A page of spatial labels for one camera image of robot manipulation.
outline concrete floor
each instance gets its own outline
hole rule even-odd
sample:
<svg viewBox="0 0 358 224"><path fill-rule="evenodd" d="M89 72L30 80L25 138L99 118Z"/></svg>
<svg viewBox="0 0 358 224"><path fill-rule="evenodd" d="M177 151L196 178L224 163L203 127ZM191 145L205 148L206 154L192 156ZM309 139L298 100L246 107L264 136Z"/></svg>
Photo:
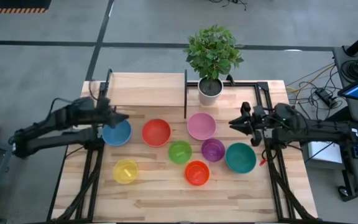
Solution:
<svg viewBox="0 0 358 224"><path fill-rule="evenodd" d="M199 28L218 23L232 30L239 44L330 47L358 38L358 1L258 0L241 5L207 0L115 0L104 42L186 43ZM96 42L108 0L53 0L46 14L0 15L0 40ZM44 119L55 97L75 99L81 91L93 47L0 45L0 140ZM331 52L243 50L236 80L290 83L332 60ZM102 48L93 73L104 80L115 72L197 74L181 49ZM315 81L325 85L327 77ZM337 86L339 80L334 77ZM306 106L314 118L315 109ZM326 111L320 111L321 117ZM8 223L45 221L64 150L50 149L26 161L13 158L0 187L0 217ZM308 167L319 217L358 223L358 198L341 202L335 170Z"/></svg>

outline potted plant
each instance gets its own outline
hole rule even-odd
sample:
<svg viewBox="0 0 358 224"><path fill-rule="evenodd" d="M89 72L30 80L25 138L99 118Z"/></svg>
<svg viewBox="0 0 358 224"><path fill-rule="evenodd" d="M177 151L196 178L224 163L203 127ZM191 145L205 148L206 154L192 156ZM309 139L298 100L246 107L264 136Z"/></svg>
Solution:
<svg viewBox="0 0 358 224"><path fill-rule="evenodd" d="M223 83L219 74L228 75L244 60L235 49L236 39L229 30L213 25L190 36L186 61L199 72L198 98L202 105L212 105L222 93Z"/></svg>

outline orange bowl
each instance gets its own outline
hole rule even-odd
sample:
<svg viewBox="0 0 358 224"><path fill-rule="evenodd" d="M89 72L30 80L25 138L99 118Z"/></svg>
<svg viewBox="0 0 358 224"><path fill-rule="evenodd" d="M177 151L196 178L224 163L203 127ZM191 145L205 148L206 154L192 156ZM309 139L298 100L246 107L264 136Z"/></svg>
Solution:
<svg viewBox="0 0 358 224"><path fill-rule="evenodd" d="M204 185L209 179L208 166L204 162L193 161L186 166L185 177L192 185Z"/></svg>
<svg viewBox="0 0 358 224"><path fill-rule="evenodd" d="M143 141L152 147L165 145L171 137L171 127L162 119L151 119L142 130Z"/></svg>

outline white pot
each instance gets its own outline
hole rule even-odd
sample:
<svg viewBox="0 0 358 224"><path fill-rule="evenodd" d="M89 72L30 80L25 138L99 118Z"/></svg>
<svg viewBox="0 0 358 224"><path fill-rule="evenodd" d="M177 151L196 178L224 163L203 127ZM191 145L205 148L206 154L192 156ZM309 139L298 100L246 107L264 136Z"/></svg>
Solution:
<svg viewBox="0 0 358 224"><path fill-rule="evenodd" d="M200 79L198 81L198 84L197 84L197 87L198 87L198 99L200 101L200 103L202 105L205 105L205 106L209 106L209 105L212 105L215 103L216 99L218 98L218 96L222 93L223 91L223 82L222 80L218 79L219 82L221 82L221 91L217 94L217 95L214 95L214 96L208 96L208 95L205 95L203 92L201 92L200 90L200 81L202 80Z"/></svg>

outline blue bowl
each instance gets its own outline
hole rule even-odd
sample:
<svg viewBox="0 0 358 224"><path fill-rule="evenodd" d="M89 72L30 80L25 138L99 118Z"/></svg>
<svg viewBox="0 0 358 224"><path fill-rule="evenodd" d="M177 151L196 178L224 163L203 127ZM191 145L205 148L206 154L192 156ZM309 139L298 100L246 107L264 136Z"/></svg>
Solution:
<svg viewBox="0 0 358 224"><path fill-rule="evenodd" d="M131 124L127 120L116 125L115 128L105 125L102 138L110 146L123 146L132 136Z"/></svg>

